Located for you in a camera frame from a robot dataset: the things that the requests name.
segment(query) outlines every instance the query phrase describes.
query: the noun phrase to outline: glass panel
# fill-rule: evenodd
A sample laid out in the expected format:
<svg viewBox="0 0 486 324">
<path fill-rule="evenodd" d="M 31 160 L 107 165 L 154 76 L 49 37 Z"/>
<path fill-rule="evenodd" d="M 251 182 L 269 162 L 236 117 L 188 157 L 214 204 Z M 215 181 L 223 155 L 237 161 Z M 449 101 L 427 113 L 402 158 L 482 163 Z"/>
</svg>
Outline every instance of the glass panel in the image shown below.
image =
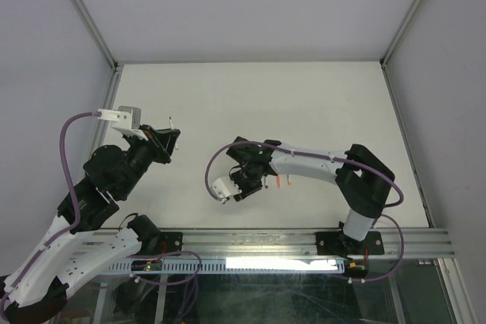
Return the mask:
<svg viewBox="0 0 486 324">
<path fill-rule="evenodd" d="M 369 275 L 383 274 L 393 264 L 371 262 Z M 176 282 L 187 276 L 144 277 Z M 391 281 L 365 284 L 319 274 L 218 274 L 197 280 L 199 293 L 185 324 L 454 323 L 436 266 L 417 261 L 405 261 Z M 127 276 L 98 276 L 51 323 L 172 324 L 184 291 L 185 285 L 160 288 Z"/>
<path fill-rule="evenodd" d="M 395 275 L 407 323 L 455 323 L 435 262 L 405 261 Z"/>
</svg>

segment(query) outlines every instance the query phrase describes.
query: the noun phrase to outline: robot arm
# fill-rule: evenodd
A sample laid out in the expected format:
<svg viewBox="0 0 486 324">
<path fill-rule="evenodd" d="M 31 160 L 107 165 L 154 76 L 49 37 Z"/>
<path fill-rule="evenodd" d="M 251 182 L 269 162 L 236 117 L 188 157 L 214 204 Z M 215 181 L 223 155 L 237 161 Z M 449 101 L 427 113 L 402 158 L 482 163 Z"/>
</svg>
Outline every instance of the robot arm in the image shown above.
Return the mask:
<svg viewBox="0 0 486 324">
<path fill-rule="evenodd" d="M 12 323 L 45 322 L 80 287 L 121 258 L 136 253 L 162 253 L 158 251 L 159 229 L 141 215 L 120 231 L 114 241 L 100 245 L 79 260 L 69 261 L 73 252 L 118 211 L 115 201 L 127 199 L 152 162 L 171 162 L 180 134 L 180 130 L 173 128 L 154 130 L 149 125 L 140 125 L 137 108 L 100 109 L 99 112 L 99 119 L 111 121 L 130 147 L 124 151 L 118 146 L 101 146 L 93 153 L 83 166 L 85 178 L 74 187 L 80 206 L 79 224 L 52 241 L 58 232 L 75 221 L 68 194 L 36 249 L 16 272 L 3 280 L 3 285 L 0 280 L 0 289 L 9 293 L 11 305 L 5 313 Z"/>
<path fill-rule="evenodd" d="M 395 175 L 366 147 L 353 144 L 348 151 L 330 152 L 297 149 L 278 140 L 265 140 L 263 147 L 245 145 L 245 141 L 236 138 L 235 142 L 241 144 L 226 152 L 238 163 L 239 170 L 213 183 L 214 193 L 223 202 L 230 198 L 240 201 L 261 190 L 261 180 L 267 175 L 299 175 L 337 185 L 350 207 L 342 232 L 354 241 L 363 241 L 383 212 L 391 186 L 375 174 L 345 163 L 364 164 L 393 181 Z M 331 158 L 318 159 L 317 155 Z"/>
</svg>

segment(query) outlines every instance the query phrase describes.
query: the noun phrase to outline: wire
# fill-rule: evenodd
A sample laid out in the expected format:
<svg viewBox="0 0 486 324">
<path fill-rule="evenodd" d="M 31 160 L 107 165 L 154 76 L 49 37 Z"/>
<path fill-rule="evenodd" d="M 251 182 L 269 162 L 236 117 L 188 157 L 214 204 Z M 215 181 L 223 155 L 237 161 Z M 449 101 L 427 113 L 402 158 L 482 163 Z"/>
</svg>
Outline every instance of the wire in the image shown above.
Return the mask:
<svg viewBox="0 0 486 324">
<path fill-rule="evenodd" d="M 134 216 L 135 218 L 137 218 L 137 217 L 138 217 L 138 213 L 137 213 L 137 212 L 133 212 L 133 213 L 128 214 L 127 216 L 125 216 L 125 217 L 123 218 L 123 220 L 121 221 L 120 225 L 118 226 L 118 231 L 120 231 L 120 230 L 122 229 L 122 225 L 123 225 L 123 223 L 125 223 L 125 221 L 126 221 L 128 218 L 132 217 L 132 216 Z"/>
<path fill-rule="evenodd" d="M 176 316 L 176 318 L 174 320 L 174 324 L 180 324 L 182 322 L 182 319 L 184 319 L 184 317 L 191 312 L 192 308 L 196 304 L 197 296 L 199 295 L 199 282 L 197 281 L 197 277 L 194 278 L 191 282 L 194 283 L 193 286 L 192 286 L 191 291 L 188 292 L 190 282 L 188 282 L 185 285 L 184 295 L 182 297 L 182 304 L 179 307 L 177 316 Z M 188 304 L 188 301 L 189 301 L 189 299 L 191 297 L 192 297 L 191 304 L 186 309 L 185 307 Z"/>
<path fill-rule="evenodd" d="M 68 166 L 68 157 L 66 156 L 66 133 L 68 132 L 68 128 L 71 125 L 73 121 L 76 121 L 77 119 L 85 118 L 85 117 L 99 117 L 101 116 L 101 112 L 87 112 L 87 113 L 80 113 L 77 114 L 73 117 L 70 117 L 62 126 L 61 129 L 61 134 L 59 136 L 59 154 L 61 155 L 61 164 L 62 164 L 62 171 L 64 172 L 64 176 L 66 179 L 66 183 L 68 185 L 69 189 L 69 195 L 71 196 L 71 202 L 73 204 L 73 209 L 74 209 L 74 221 L 71 225 L 68 227 L 61 229 L 58 231 L 56 234 L 54 234 L 50 239 L 47 240 L 47 242 L 44 243 L 45 247 L 48 247 L 54 242 L 58 237 L 63 235 L 66 231 L 70 231 L 74 228 L 76 228 L 80 221 L 81 221 L 81 213 L 80 213 L 80 206 L 79 202 L 77 201 L 77 196 L 76 196 L 76 191 L 74 189 L 74 183 L 73 179 L 71 177 L 71 173 L 69 172 L 69 166 Z M 20 281 L 22 281 L 22 278 L 27 274 L 29 271 L 30 267 L 37 261 L 37 259 L 40 257 L 40 255 L 43 253 L 43 250 L 38 250 L 35 252 L 35 254 L 32 256 L 32 258 L 27 262 L 25 267 L 22 269 L 21 273 L 19 276 L 14 280 L 12 283 L 12 287 L 15 288 Z M 10 292 L 5 292 L 2 300 L 0 301 L 0 316 L 2 317 L 3 320 L 8 322 L 7 316 L 5 315 L 5 303 L 7 302 L 8 295 Z"/>
<path fill-rule="evenodd" d="M 176 252 L 162 253 L 159 256 L 136 256 L 135 255 L 135 256 L 129 256 L 129 258 L 137 258 L 137 259 L 142 259 L 142 260 L 160 260 L 160 259 L 168 257 L 168 256 L 179 256 L 179 255 L 194 256 L 199 261 L 199 263 L 197 264 L 196 271 L 184 280 L 176 281 L 176 282 L 154 282 L 154 281 L 151 281 L 151 280 L 147 280 L 146 278 L 142 278 L 138 275 L 133 275 L 133 277 L 138 278 L 140 281 L 147 282 L 147 283 L 155 285 L 155 286 L 175 286 L 175 285 L 185 284 L 186 282 L 189 282 L 194 277 L 196 277 L 197 274 L 199 273 L 199 271 L 201 270 L 202 266 L 203 266 L 203 260 L 200 258 L 200 256 L 197 253 L 195 253 L 191 250 L 180 250 L 180 251 L 176 251 Z"/>
<path fill-rule="evenodd" d="M 398 185 L 395 184 L 395 182 L 392 181 L 383 172 L 380 172 L 375 168 L 372 168 L 368 165 L 365 165 L 364 163 L 353 161 L 351 159 L 341 159 L 340 157 L 331 157 L 331 156 L 320 154 L 320 153 L 310 153 L 310 152 L 302 152 L 302 151 L 294 151 L 294 150 L 291 151 L 290 149 L 285 149 L 285 148 L 282 148 L 282 147 L 279 147 L 279 146 L 274 146 L 273 144 L 255 142 L 253 140 L 241 140 L 241 141 L 238 141 L 238 142 L 226 144 L 225 146 L 218 149 L 216 151 L 216 153 L 214 153 L 214 155 L 211 157 L 210 161 L 207 163 L 206 172 L 204 174 L 204 184 L 206 185 L 207 192 L 209 193 L 209 195 L 213 199 L 219 200 L 218 196 L 211 190 L 210 182 L 209 182 L 210 169 L 211 169 L 211 166 L 213 165 L 214 160 L 216 159 L 217 156 L 219 156 L 219 154 L 221 152 L 225 151 L 226 149 L 228 149 L 230 147 L 234 147 L 234 146 L 244 146 L 244 145 L 260 146 L 260 147 L 270 148 L 270 149 L 273 149 L 275 151 L 278 151 L 278 152 L 281 152 L 281 153 L 286 153 L 286 154 L 293 155 L 293 156 L 312 157 L 312 158 L 315 158 L 315 159 L 323 159 L 323 160 L 331 161 L 331 162 L 341 162 L 341 163 L 347 163 L 349 165 L 354 165 L 356 167 L 359 167 L 362 170 L 366 170 L 366 171 L 369 171 L 369 172 L 375 174 L 379 178 L 382 178 L 383 180 L 385 180 L 385 182 L 387 182 L 398 193 L 399 199 L 395 203 L 390 203 L 390 204 L 385 205 L 385 208 L 391 208 L 393 206 L 398 206 L 401 203 L 403 203 L 403 199 L 404 199 L 403 192 L 398 187 Z"/>
<path fill-rule="evenodd" d="M 231 173 L 232 173 L 232 171 L 233 171 L 235 168 L 238 168 L 238 167 L 241 167 L 241 166 L 240 166 L 240 165 L 236 165 L 236 166 L 233 166 L 233 167 L 231 167 L 231 168 L 229 169 L 229 171 L 228 171 L 228 176 L 229 176 L 229 178 L 231 178 Z"/>
<path fill-rule="evenodd" d="M 385 278 L 389 278 L 400 267 L 400 265 L 403 262 L 403 256 L 405 255 L 405 238 L 403 237 L 403 231 L 400 228 L 400 225 L 398 224 L 398 222 L 394 218 L 392 218 L 389 215 L 385 215 L 385 214 L 383 214 L 382 216 L 384 218 L 387 218 L 387 219 L 392 221 L 392 223 L 396 226 L 396 229 L 398 230 L 398 234 L 400 236 L 400 255 L 399 255 L 398 260 L 396 261 L 395 265 L 392 267 L 392 269 L 390 271 L 388 271 L 387 273 L 385 273 L 384 275 L 380 275 L 380 276 L 373 277 L 373 278 L 348 278 L 348 277 L 345 277 L 345 276 L 334 276 L 334 277 L 341 278 L 341 279 L 344 279 L 344 280 L 347 280 L 347 281 L 351 280 L 352 282 L 358 282 L 358 283 L 376 282 L 376 281 L 384 280 Z"/>
</svg>

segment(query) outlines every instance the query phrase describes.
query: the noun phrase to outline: gray wall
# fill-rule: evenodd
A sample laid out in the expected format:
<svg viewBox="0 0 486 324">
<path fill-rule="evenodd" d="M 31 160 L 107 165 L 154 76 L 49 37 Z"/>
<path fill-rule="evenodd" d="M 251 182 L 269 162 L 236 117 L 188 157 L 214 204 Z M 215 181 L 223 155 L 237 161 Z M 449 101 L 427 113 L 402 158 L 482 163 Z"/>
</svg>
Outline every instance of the gray wall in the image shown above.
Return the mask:
<svg viewBox="0 0 486 324">
<path fill-rule="evenodd" d="M 486 0 L 425 0 L 389 76 L 425 196 L 486 320 Z"/>
<path fill-rule="evenodd" d="M 412 0 L 83 0 L 119 61 L 376 61 Z"/>
<path fill-rule="evenodd" d="M 0 275 L 46 232 L 67 192 L 59 131 L 73 114 L 99 107 L 108 79 L 69 0 L 0 0 Z M 94 122 L 68 132 L 76 178 Z"/>
</svg>

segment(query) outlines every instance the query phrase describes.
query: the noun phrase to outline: white wall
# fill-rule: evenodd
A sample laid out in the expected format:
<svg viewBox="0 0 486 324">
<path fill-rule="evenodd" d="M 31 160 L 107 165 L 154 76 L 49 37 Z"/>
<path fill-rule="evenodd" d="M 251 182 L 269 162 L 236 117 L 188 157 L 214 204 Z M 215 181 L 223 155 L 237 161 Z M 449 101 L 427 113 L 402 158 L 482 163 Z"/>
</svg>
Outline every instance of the white wall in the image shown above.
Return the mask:
<svg viewBox="0 0 486 324">
<path fill-rule="evenodd" d="M 339 189 L 309 178 L 285 177 L 282 188 L 219 205 L 204 188 L 210 157 L 238 135 L 295 147 L 339 151 L 367 146 L 396 174 L 406 201 L 387 213 L 406 227 L 428 226 L 387 86 L 378 62 L 289 62 L 126 65 L 115 106 L 142 108 L 142 123 L 181 129 L 170 165 L 150 166 L 106 227 L 131 212 L 159 227 L 336 227 L 349 207 Z M 104 141 L 127 148 L 109 128 Z M 210 174 L 226 176 L 235 162 L 222 154 Z M 389 201 L 397 199 L 390 194 Z"/>
<path fill-rule="evenodd" d="M 73 114 L 97 109 L 109 68 L 70 0 L 0 0 L 0 275 L 38 243 L 67 193 L 58 136 Z M 74 176 L 94 121 L 68 132 Z"/>
<path fill-rule="evenodd" d="M 389 72 L 425 196 L 486 321 L 486 1 L 425 0 Z"/>
<path fill-rule="evenodd" d="M 84 0 L 119 61 L 377 60 L 412 0 Z"/>
</svg>

